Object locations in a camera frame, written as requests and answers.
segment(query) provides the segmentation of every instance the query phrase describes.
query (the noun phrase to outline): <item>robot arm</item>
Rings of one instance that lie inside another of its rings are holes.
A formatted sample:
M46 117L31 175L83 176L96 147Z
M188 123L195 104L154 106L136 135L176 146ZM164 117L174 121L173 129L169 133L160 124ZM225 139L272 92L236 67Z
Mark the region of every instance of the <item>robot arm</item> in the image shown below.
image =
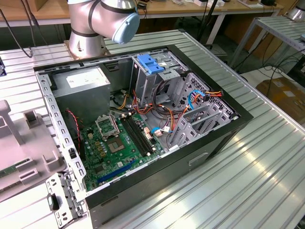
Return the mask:
M129 42L140 17L133 0L68 0L72 33L70 51L82 58L103 54L103 37L119 44Z
M299 0L287 17L293 21L305 21L305 0Z

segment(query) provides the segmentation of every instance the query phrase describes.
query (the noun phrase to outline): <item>blue cable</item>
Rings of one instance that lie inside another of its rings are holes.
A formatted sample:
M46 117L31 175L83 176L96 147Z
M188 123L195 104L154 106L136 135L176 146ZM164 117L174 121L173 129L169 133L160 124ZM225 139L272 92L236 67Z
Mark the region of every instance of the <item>blue cable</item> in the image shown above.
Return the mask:
M153 134L156 130L160 130L159 127L155 127L154 129L151 130L151 133Z
M194 107L193 107L192 102L191 102L191 95L192 95L192 93L194 93L194 92L197 92L197 93L199 93L200 95L202 95L202 97L205 97L205 94L204 94L203 92L201 92L201 91L199 91L199 90L193 90L193 91L189 94L189 98L188 98L188 103L189 103L189 106L190 106L190 108L191 108L192 110L194 109Z

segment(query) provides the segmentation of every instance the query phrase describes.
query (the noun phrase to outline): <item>ram slot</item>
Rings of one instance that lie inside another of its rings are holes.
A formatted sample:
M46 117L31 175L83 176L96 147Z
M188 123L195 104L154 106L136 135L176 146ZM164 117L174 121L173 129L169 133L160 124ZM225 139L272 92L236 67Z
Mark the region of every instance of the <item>ram slot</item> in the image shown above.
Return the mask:
M150 146L150 144L148 143L147 139L143 136L142 132L139 130L137 124L134 122L133 119L129 119L129 123L132 127L132 129L137 130L136 134L139 136L139 139L142 141L142 143L145 145L146 149L149 150L150 153L153 152L152 147Z
M142 132L131 118L121 120L121 123L143 157L147 156L147 153L153 152L152 147L149 145Z

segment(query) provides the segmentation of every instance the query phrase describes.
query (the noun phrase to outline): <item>black cable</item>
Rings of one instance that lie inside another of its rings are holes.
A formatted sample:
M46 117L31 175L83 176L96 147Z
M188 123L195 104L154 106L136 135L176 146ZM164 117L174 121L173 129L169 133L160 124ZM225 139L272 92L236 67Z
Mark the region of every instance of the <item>black cable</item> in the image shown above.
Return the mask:
M144 19L147 19L147 9L143 9L143 11L145 13Z
M263 17L264 17L264 15L265 15L265 6L262 4L262 6L263 6Z
M258 45L235 67L233 67L232 69L236 70L238 68L239 65L242 65L248 58L249 56L252 55L252 53L258 48L258 46L260 46L260 44L263 42L264 38L261 39L261 41L258 43Z
M58 24L57 24L56 26L57 26L57 29L58 29L59 36L60 36L60 38L61 38L61 42L63 42L64 39L63 39L62 36L61 36L61 29L60 29L60 27L59 27Z
M32 36L33 45L34 45L34 47L36 47L36 42L35 42L34 33L33 33L33 25L32 25L32 22L31 22L31 20L30 20L30 16L29 16L29 14L28 14L28 12L27 12L27 9L25 8L24 2L23 2L22 0L20 0L20 2L21 2L21 4L22 4L22 7L23 7L23 9L24 9L25 14L27 15L28 22L29 22L29 24L30 24L30 31L31 31L30 34L31 34L31 36Z
M30 49L30 54L27 54L27 53L25 52L25 50L20 46L20 44L19 44L19 42L17 41L17 39L16 39L16 37L15 37L15 34L14 34L13 31L11 30L11 27L10 27L10 25L9 25L9 22L8 22L8 20L6 20L6 17L4 16L4 13L3 13L3 11L2 11L1 8L0 8L0 14L1 14L2 18L4 19L5 24L7 25L8 29L9 29L9 31L10 31L12 37L14 38L16 44L18 45L18 47L24 52L24 54L27 55L27 57L32 58L32 57L33 57L32 49L29 47L29 49Z
M272 79L273 79L273 75L274 75L276 69L277 69L279 66L281 66L281 64L282 64L285 60L287 60L287 59L289 59L290 57L292 57L292 56L298 54L299 52L303 52L303 51L305 51L305 49L302 49L302 50L300 50L300 51L295 52L294 54L292 54L292 55L290 55L290 56L284 58L284 59L277 65L277 67L274 69L274 71L273 71L273 73L272 73L272 75L271 75L270 81L269 81L268 91L267 91L267 94L266 94L266 97L267 97L267 98L268 98L268 96L269 96L270 87L271 87L271 81L272 81Z
M258 69L258 71L263 74L264 76L268 77L268 78L271 78L271 76L263 73L260 69ZM295 82L295 80L291 80L291 79L288 79L286 76L284 76L282 73L280 73L283 77L285 77L287 80L291 81L291 82Z
M112 98L112 101L114 104L116 104L118 107L122 106L122 104L119 104L116 100L115 97ZM124 107L122 110L119 111L128 111L128 109L126 107Z
M197 32L197 39L199 38L199 32L200 32L200 29L202 27L202 24L203 24L203 21L204 21L204 17L205 17L205 13L206 13L206 7L208 6L208 1L206 2L205 4L205 9L204 9L204 13L203 13L203 17L201 19L201 22L200 22L200 26L199 26L199 30Z
M59 34L58 34L58 31L57 31L56 25L54 25L54 28L55 28L55 31L56 31L57 39L58 39L58 41L61 43L61 38L59 37Z
M169 149L170 147L168 146L168 137L171 135L172 133L170 133L169 135L167 135L166 136L166 139L165 139L165 141L166 141L166 145L167 145L167 148Z
M200 41L200 39L201 39L201 37L202 37L202 35L204 33L204 30L205 30L208 22L210 21L210 18L212 17L212 13L213 13L213 11L215 9L216 4L217 4L217 0L214 0L212 5L211 5L210 11L208 13L207 19L204 20L204 24L202 26L202 29L200 30L199 36L197 37L197 41Z
M27 8L28 8L28 11L29 11L30 17L32 18L32 21L33 21L34 25L37 27L38 32L39 32L39 34L40 34L40 36L41 36L42 40L45 42L45 44L46 44L46 45L48 45L48 43L47 43L46 39L44 38L44 36L43 36L43 35L42 35L42 33L41 33L41 30L40 30L40 27L39 27L38 21L36 20L36 18L35 18L35 16L34 16L34 14L33 14L33 13L32 13L32 11L31 11L31 8L30 8L30 5L29 5L28 0L25 0L25 4L27 5Z
M266 63L268 62L268 60L270 60L270 58L276 53L276 51L282 46L283 42L281 42L281 44L276 48L276 50L274 50L274 52L268 57L268 59L266 61L264 61L264 56L266 54L266 51L267 51L267 47L265 52L264 52L264 55L263 55L263 67L266 65Z
M167 108L159 109L159 106L157 105L157 102L156 102L156 96L157 96L159 89L162 90L167 83L168 82L161 81L155 88L155 90L153 92L153 96L152 96L152 106L153 106L154 110L158 113L158 115L160 115L162 117L171 117L170 116L171 113ZM171 111L171 112L175 116L175 115L179 115L181 112L183 112L183 110L175 110L175 111Z

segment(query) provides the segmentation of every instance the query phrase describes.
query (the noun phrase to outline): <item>blue drive bay latch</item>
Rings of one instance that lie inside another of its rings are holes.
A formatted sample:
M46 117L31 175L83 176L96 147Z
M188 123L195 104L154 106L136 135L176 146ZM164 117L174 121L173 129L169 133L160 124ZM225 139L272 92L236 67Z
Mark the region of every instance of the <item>blue drive bay latch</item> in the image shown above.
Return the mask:
M155 74L164 71L164 68L161 67L157 61L149 54L138 55L138 60L143 65L143 67L148 70L149 74Z

